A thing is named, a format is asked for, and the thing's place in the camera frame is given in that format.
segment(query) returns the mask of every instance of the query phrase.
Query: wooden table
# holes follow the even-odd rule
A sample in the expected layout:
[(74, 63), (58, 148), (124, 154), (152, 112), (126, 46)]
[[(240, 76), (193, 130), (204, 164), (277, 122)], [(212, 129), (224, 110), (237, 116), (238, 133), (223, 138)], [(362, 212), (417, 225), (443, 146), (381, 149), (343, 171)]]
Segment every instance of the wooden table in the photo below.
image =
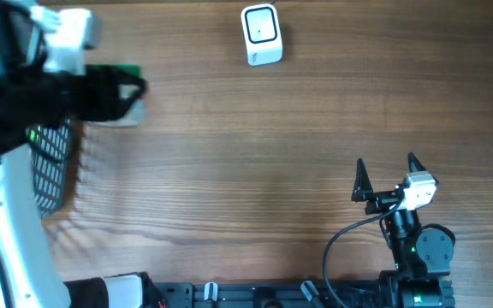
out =
[[(420, 219), (458, 238), (458, 307), (493, 307), (493, 3), (282, 1), (284, 58), (258, 68), (245, 6), (91, 7), (89, 61), (138, 63), (151, 91), (142, 127), (85, 127), (69, 201), (45, 221), (62, 278), (320, 279), (328, 239), (365, 218), (355, 160), (385, 190), (413, 151), (441, 181)], [(377, 224), (331, 251), (331, 278), (393, 268)]]

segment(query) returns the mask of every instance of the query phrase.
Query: wood grain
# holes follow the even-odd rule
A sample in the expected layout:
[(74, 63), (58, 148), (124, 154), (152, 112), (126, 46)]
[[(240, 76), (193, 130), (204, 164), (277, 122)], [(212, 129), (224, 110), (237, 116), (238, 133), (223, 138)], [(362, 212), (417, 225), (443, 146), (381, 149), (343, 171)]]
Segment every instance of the wood grain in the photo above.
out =
[[(84, 127), (71, 198), (45, 221), (62, 278), (320, 279), (327, 240), (364, 218), (355, 160), (383, 190), (414, 151), (441, 181), (422, 222), (458, 237), (458, 306), (493, 307), (493, 3), (283, 1), (284, 58), (258, 68), (245, 6), (92, 7), (89, 61), (143, 67), (148, 121)], [(369, 225), (335, 244), (330, 275), (392, 261)]]

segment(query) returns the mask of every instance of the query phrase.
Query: wire basket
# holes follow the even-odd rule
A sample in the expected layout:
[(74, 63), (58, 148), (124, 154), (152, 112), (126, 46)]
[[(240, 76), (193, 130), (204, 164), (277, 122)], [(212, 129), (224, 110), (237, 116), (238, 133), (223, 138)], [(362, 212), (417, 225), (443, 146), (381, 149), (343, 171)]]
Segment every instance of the wire basket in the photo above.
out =
[(33, 190), (35, 201), (42, 217), (47, 217), (64, 204), (64, 188), (68, 170), (69, 148), (72, 134), (71, 121), (66, 120), (57, 130), (46, 127), (32, 127), (27, 130), (27, 137), (41, 151), (54, 157), (60, 163), (52, 162), (36, 151), (32, 151)]

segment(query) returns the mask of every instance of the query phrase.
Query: white box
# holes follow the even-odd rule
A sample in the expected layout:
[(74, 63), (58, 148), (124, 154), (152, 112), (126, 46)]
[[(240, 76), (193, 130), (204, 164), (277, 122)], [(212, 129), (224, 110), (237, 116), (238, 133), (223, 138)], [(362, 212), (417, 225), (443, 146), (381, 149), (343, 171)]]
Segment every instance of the white box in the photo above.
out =
[(246, 7), (241, 20), (248, 64), (256, 66), (281, 60), (281, 29), (275, 7), (268, 3)]

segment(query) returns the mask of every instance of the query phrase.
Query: wooden tabletop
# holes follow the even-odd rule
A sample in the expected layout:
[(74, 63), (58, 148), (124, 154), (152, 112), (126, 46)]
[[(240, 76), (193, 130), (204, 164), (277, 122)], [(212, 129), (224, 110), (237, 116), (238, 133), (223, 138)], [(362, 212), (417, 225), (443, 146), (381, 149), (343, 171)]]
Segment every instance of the wooden tabletop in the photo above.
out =
[[(441, 182), (422, 223), (457, 244), (458, 307), (493, 307), (493, 2), (336, 1), (276, 8), (281, 62), (251, 68), (248, 3), (95, 5), (91, 63), (136, 63), (144, 125), (85, 126), (66, 206), (45, 221), (64, 280), (321, 279), (330, 237), (365, 219), (413, 151)], [(340, 239), (330, 277), (394, 268), (377, 224)]]

